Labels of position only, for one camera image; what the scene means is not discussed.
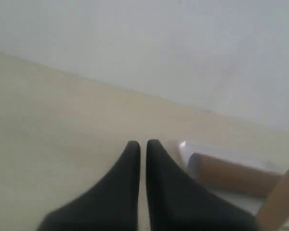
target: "wall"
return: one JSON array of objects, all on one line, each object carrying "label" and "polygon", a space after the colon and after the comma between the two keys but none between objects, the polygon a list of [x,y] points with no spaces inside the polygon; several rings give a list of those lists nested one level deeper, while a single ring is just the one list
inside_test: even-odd
[{"label": "wall", "polygon": [[289,130],[289,0],[0,0],[0,51]]},{"label": "wall", "polygon": [[289,167],[289,133],[96,83],[0,53],[0,231],[35,230],[94,185],[128,140],[142,148],[139,228],[148,231],[145,145],[158,138],[258,155]]}]

